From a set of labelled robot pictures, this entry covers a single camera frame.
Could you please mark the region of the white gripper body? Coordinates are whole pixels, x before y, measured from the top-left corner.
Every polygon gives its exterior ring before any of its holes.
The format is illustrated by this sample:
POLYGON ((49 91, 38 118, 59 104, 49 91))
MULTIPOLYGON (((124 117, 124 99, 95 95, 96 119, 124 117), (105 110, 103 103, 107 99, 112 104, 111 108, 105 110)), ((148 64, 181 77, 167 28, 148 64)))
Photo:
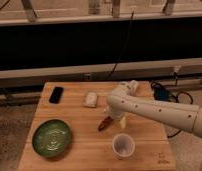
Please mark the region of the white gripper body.
POLYGON ((115 121, 121 121, 125 116, 125 113, 121 110, 113 108, 109 105, 106 106, 106 114, 115 121))

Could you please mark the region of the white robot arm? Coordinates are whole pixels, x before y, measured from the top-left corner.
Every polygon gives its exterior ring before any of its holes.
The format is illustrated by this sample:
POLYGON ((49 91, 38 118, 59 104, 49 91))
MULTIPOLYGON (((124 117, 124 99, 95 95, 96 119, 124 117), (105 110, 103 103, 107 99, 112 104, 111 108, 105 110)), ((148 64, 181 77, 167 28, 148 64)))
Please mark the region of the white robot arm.
POLYGON ((120 120, 129 112, 202 138, 202 106, 142 99, 135 96, 138 86, 135 80, 120 82, 107 95, 111 118, 120 120))

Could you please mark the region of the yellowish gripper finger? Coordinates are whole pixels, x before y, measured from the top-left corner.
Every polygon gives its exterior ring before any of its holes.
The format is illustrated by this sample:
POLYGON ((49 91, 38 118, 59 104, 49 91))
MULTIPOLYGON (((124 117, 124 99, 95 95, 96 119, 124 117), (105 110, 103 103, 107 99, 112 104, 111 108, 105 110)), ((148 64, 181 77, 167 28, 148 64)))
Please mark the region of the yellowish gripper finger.
POLYGON ((125 129, 125 127, 127 125, 126 116, 123 116, 119 123, 120 123, 121 128, 125 129))

